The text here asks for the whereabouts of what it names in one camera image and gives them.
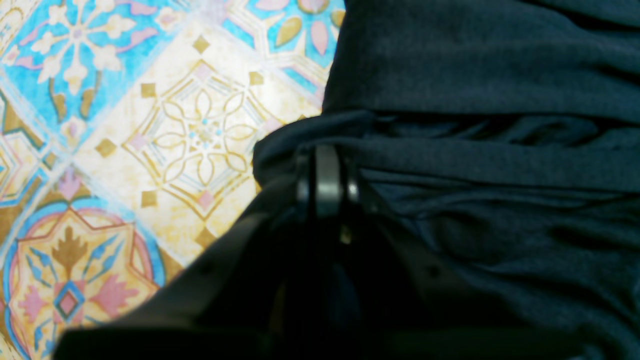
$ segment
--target pink petal motif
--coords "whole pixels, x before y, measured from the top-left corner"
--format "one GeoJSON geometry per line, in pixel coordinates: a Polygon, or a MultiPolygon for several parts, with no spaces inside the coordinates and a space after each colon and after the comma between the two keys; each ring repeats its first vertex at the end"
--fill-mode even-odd
{"type": "Polygon", "coordinates": [[[329,31],[323,22],[315,21],[314,24],[311,25],[311,40],[320,55],[325,55],[326,48],[329,44],[329,31]]]}
{"type": "Polygon", "coordinates": [[[68,168],[64,177],[58,183],[58,191],[67,200],[71,200],[73,196],[80,190],[82,179],[74,174],[73,168],[68,168]]]}
{"type": "Polygon", "coordinates": [[[329,6],[330,0],[298,0],[300,8],[309,13],[321,13],[327,6],[329,6]]]}
{"type": "Polygon", "coordinates": [[[152,15],[158,10],[155,6],[148,6],[137,1],[131,1],[131,15],[152,15]]]}
{"type": "Polygon", "coordinates": [[[143,41],[150,37],[154,37],[158,35],[158,30],[154,28],[146,28],[140,31],[135,31],[131,34],[131,42],[127,46],[119,47],[117,53],[124,53],[125,51],[129,51],[134,47],[140,45],[143,41]]]}
{"type": "Polygon", "coordinates": [[[256,8],[266,12],[275,12],[282,10],[289,5],[290,0],[260,0],[255,5],[256,8]]]}
{"type": "Polygon", "coordinates": [[[216,198],[212,193],[210,193],[208,190],[205,190],[204,193],[202,193],[202,196],[200,196],[200,198],[198,199],[198,203],[203,209],[207,209],[215,199],[216,198]]]}
{"type": "Polygon", "coordinates": [[[20,46],[25,46],[26,44],[36,40],[38,38],[38,33],[40,32],[40,29],[42,29],[43,26],[45,26],[46,24],[48,24],[49,21],[45,21],[43,23],[41,23],[40,25],[36,26],[32,32],[29,33],[29,35],[27,35],[26,38],[22,39],[22,41],[20,41],[20,46]]]}
{"type": "Polygon", "coordinates": [[[26,56],[24,58],[19,58],[18,60],[15,60],[15,65],[24,67],[25,69],[29,69],[29,70],[40,70],[44,67],[42,64],[34,65],[33,56],[26,56]]]}
{"type": "Polygon", "coordinates": [[[120,314],[119,308],[128,305],[127,298],[136,296],[140,292],[138,289],[127,289],[126,282],[117,282],[117,280],[118,276],[112,275],[102,285],[98,294],[89,299],[98,304],[111,318],[120,314]]]}
{"type": "Polygon", "coordinates": [[[25,297],[24,301],[18,303],[18,306],[24,309],[24,312],[29,317],[29,322],[34,323],[40,314],[40,310],[45,306],[45,302],[40,298],[38,294],[38,288],[30,285],[29,293],[25,297]]]}

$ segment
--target wrinkled cloth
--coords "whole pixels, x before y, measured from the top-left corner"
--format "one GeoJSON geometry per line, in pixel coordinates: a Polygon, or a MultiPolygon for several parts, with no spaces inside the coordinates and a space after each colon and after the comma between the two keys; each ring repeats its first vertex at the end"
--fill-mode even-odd
{"type": "Polygon", "coordinates": [[[337,144],[473,287],[579,359],[638,359],[639,75],[636,0],[350,0],[324,113],[254,174],[337,144]]]}

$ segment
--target floral pattern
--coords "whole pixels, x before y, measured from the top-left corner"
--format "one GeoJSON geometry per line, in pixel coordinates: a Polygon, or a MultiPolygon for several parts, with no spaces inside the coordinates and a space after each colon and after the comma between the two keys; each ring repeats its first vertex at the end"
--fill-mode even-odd
{"type": "Polygon", "coordinates": [[[233,189],[251,176],[253,144],[274,116],[250,85],[220,76],[204,61],[174,89],[124,147],[158,186],[207,218],[224,197],[220,189],[233,189]]]}
{"type": "Polygon", "coordinates": [[[228,0],[227,8],[227,31],[321,101],[345,14],[343,0],[228,0]]]}
{"type": "Polygon", "coordinates": [[[320,112],[343,12],[0,0],[0,359],[51,359],[227,231],[259,191],[255,143],[320,112]]]}
{"type": "MultiPolygon", "coordinates": [[[[136,73],[132,57],[148,53],[184,20],[184,12],[165,2],[44,1],[36,15],[46,20],[28,32],[26,26],[1,62],[12,69],[10,78],[23,95],[36,90],[50,98],[34,106],[53,129],[73,117],[91,121],[106,102],[117,100],[118,92],[101,88],[127,86],[118,74],[136,73]]],[[[71,142],[81,143],[82,135],[71,142]]],[[[68,140],[61,138],[66,145],[68,140]]]]}
{"type": "Polygon", "coordinates": [[[165,282],[155,241],[124,211],[107,210],[69,168],[50,199],[31,215],[4,273],[8,328],[28,359],[49,358],[64,329],[107,322],[165,282]]]}

